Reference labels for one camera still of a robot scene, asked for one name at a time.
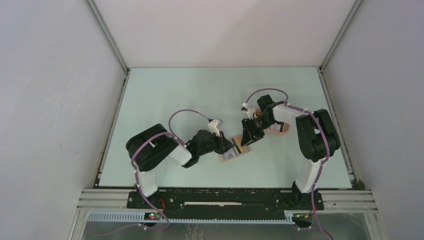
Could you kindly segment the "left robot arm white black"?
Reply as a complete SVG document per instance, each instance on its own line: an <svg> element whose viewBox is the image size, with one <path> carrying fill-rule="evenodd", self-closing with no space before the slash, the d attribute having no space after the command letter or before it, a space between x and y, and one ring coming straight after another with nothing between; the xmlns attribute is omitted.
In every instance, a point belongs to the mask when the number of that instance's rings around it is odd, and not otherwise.
<svg viewBox="0 0 424 240"><path fill-rule="evenodd" d="M136 187L141 191L138 201L145 208L153 208L158 202L159 189L155 168L166 158L175 160L180 166L190 168L200 157L216 153L223 155L234 147L224 132L200 129L187 142L177 137L158 123L130 138L125 149L134 168Z"/></svg>

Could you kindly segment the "aluminium frame rail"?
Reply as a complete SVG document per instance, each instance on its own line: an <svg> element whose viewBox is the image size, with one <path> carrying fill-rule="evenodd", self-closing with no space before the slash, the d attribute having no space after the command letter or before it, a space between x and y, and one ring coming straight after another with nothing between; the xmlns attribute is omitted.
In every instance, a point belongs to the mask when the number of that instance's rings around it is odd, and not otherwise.
<svg viewBox="0 0 424 240"><path fill-rule="evenodd" d="M87 9L89 10L90 14L93 17L94 22L96 23L97 27L99 28L101 34L103 35L107 45L109 46L112 54L114 55L115 59L117 60L120 68L123 70L124 74L128 75L130 72L130 68L128 67L126 61L124 60L124 57L119 50L119 47L109 30L106 21L104 20L101 11L96 3L95 0L84 0L83 1Z"/></svg>

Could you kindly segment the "pink oval card tray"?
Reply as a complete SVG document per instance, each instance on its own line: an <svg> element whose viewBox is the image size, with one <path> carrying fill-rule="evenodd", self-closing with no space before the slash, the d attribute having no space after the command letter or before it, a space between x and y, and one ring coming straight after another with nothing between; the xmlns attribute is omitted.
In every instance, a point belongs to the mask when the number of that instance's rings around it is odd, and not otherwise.
<svg viewBox="0 0 424 240"><path fill-rule="evenodd" d="M268 127L267 129L264 130L265 133L268 134L273 134L273 135L278 135L278 136L283 136L286 135L288 133L290 129L290 125L287 123L275 123L273 125L271 125L270 127Z"/></svg>

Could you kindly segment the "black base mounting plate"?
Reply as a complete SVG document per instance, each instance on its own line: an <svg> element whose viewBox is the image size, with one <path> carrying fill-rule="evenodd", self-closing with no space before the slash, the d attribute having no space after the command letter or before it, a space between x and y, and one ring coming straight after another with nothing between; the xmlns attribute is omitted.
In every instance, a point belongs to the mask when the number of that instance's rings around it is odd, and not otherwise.
<svg viewBox="0 0 424 240"><path fill-rule="evenodd" d="M139 191L128 194L128 209L149 209L153 204L176 219L285 220L287 211L311 213L324 210L317 190L295 202L288 188L194 188L160 187L144 200Z"/></svg>

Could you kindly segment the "black card in tray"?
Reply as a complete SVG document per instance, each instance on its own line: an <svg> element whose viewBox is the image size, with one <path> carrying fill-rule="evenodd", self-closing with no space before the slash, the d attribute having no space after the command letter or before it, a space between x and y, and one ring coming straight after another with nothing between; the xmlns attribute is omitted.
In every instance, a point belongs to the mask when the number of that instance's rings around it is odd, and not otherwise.
<svg viewBox="0 0 424 240"><path fill-rule="evenodd" d="M271 125L268 129L270 131L278 132L278 133L284 133L286 124L284 122L277 122Z"/></svg>

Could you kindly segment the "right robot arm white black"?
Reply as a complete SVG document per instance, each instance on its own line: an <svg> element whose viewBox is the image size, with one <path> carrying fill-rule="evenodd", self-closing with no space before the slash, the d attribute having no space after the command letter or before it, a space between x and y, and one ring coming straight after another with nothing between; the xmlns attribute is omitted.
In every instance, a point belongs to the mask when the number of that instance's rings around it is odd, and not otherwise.
<svg viewBox="0 0 424 240"><path fill-rule="evenodd" d="M242 146L249 146L265 136L265 130L275 124L289 124L297 133L298 145L305 161L293 182L291 204L304 209L314 198L324 165L341 147L339 135L326 109L313 112L287 101L274 101L270 95L257 100L260 113L242 104L247 118L242 122Z"/></svg>

